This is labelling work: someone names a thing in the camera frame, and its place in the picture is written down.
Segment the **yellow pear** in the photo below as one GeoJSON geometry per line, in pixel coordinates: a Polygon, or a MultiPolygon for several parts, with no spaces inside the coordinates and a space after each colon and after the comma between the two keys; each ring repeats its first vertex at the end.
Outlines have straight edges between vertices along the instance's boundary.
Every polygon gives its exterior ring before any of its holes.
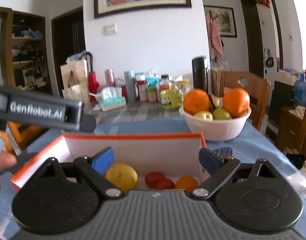
{"type": "Polygon", "coordinates": [[[111,165],[104,173],[104,177],[114,186],[127,194],[130,189],[138,186],[138,174],[133,167],[124,163],[111,165]]]}

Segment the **small orange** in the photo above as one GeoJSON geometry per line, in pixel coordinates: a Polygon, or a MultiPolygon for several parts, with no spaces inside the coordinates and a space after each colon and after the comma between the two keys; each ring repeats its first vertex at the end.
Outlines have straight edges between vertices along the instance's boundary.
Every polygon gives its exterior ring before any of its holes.
{"type": "Polygon", "coordinates": [[[197,180],[192,176],[183,176],[175,183],[175,189],[185,190],[187,194],[190,194],[197,186],[197,180]]]}

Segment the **red tomato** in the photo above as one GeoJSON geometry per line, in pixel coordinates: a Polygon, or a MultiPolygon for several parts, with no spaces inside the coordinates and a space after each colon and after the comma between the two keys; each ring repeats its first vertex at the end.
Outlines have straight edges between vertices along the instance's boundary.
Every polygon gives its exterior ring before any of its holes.
{"type": "Polygon", "coordinates": [[[172,190],[175,188],[175,184],[171,179],[163,178],[155,186],[156,190],[172,190]]]}
{"type": "Polygon", "coordinates": [[[150,189],[154,189],[160,180],[164,178],[165,175],[162,172],[150,172],[144,176],[145,183],[150,189]]]}

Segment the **green tissue box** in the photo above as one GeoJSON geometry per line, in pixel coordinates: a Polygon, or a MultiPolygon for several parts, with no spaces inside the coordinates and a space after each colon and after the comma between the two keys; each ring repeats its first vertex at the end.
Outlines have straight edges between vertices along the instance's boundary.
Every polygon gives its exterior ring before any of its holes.
{"type": "Polygon", "coordinates": [[[99,93],[98,103],[103,112],[126,106],[121,87],[105,87],[99,93]]]}

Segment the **red folded umbrella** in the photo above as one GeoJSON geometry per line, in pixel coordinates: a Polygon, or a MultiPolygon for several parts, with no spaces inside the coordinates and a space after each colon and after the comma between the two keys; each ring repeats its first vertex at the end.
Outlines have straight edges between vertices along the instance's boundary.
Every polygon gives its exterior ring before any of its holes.
{"type": "Polygon", "coordinates": [[[87,60],[88,91],[90,92],[91,95],[90,97],[91,102],[94,102],[96,101],[94,94],[97,93],[100,84],[97,81],[96,74],[93,68],[93,55],[90,52],[84,50],[82,56],[86,57],[86,59],[89,57],[89,60],[87,60]]]}

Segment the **white plastic fruit basket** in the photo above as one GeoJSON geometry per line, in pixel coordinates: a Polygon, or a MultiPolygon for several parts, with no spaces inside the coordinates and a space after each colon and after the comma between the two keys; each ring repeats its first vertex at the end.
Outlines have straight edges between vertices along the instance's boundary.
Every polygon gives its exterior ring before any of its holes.
{"type": "Polygon", "coordinates": [[[246,124],[252,113],[249,107],[242,116],[228,120],[203,120],[189,113],[183,107],[179,108],[179,114],[185,118],[188,128],[192,133],[202,133],[207,141],[229,141],[236,138],[246,124]]]}

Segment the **green pear in basket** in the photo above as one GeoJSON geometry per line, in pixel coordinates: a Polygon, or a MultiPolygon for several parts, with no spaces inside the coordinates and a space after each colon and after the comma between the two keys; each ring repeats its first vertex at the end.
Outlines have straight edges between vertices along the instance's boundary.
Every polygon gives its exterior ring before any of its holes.
{"type": "Polygon", "coordinates": [[[214,120],[228,120],[232,118],[230,113],[221,107],[216,108],[212,115],[214,120]]]}

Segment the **yellow apple in basket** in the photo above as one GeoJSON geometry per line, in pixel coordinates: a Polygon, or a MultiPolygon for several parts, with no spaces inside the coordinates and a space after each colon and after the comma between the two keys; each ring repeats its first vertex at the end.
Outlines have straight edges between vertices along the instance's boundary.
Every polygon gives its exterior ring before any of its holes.
{"type": "Polygon", "coordinates": [[[208,120],[208,121],[213,120],[213,115],[209,111],[200,111],[197,112],[194,116],[202,120],[208,120]]]}

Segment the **grey tall cup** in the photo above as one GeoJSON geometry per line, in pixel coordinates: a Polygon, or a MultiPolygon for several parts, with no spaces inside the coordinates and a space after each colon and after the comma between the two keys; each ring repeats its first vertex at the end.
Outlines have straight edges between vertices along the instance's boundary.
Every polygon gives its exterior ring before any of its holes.
{"type": "Polygon", "coordinates": [[[128,103],[135,103],[136,98],[136,92],[135,92],[135,74],[132,70],[127,70],[124,72],[125,77],[125,87],[126,92],[128,96],[128,103]]]}

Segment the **right orange in basket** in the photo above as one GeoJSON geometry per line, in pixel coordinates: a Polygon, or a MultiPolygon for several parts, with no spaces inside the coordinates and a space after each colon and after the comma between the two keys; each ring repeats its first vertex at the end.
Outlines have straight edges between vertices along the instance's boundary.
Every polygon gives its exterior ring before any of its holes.
{"type": "Polygon", "coordinates": [[[250,96],[243,88],[233,88],[224,94],[222,104],[231,117],[238,118],[248,111],[250,96]]]}

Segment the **left orange in basket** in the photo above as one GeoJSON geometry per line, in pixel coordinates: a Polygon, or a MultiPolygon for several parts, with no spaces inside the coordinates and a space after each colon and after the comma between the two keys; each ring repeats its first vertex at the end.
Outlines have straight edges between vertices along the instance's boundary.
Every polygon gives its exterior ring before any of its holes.
{"type": "Polygon", "coordinates": [[[201,111],[208,111],[210,99],[208,94],[201,89],[189,91],[183,98],[183,109],[185,112],[195,115],[201,111]]]}

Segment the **far wooden chair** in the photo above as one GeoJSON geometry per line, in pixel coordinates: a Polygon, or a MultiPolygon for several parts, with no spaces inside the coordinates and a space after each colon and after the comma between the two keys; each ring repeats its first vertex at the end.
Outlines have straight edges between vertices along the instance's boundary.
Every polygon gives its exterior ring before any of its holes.
{"type": "Polygon", "coordinates": [[[222,72],[220,78],[220,96],[233,88],[243,88],[250,96],[250,119],[252,125],[259,130],[263,122],[270,82],[250,72],[222,72]]]}

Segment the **black thermos bottle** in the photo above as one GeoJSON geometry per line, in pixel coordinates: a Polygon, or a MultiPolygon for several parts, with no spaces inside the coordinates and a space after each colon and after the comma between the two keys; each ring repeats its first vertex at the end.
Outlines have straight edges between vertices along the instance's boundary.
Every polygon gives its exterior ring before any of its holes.
{"type": "Polygon", "coordinates": [[[192,59],[193,87],[208,93],[206,56],[198,56],[192,59]]]}

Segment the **blue water jug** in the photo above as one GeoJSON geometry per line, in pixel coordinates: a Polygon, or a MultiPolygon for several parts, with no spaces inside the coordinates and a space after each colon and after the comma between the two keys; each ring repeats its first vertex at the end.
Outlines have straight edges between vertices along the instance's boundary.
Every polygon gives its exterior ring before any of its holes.
{"type": "Polygon", "coordinates": [[[300,74],[300,79],[294,84],[294,106],[306,106],[306,80],[305,74],[300,74]]]}

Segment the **small framed landscape picture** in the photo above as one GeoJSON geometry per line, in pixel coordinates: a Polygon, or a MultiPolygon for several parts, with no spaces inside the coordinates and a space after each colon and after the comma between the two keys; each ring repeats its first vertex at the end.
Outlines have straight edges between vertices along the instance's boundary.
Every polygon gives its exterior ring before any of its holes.
{"type": "Polygon", "coordinates": [[[233,8],[204,5],[204,10],[205,15],[218,24],[221,37],[237,38],[237,28],[233,8]]]}

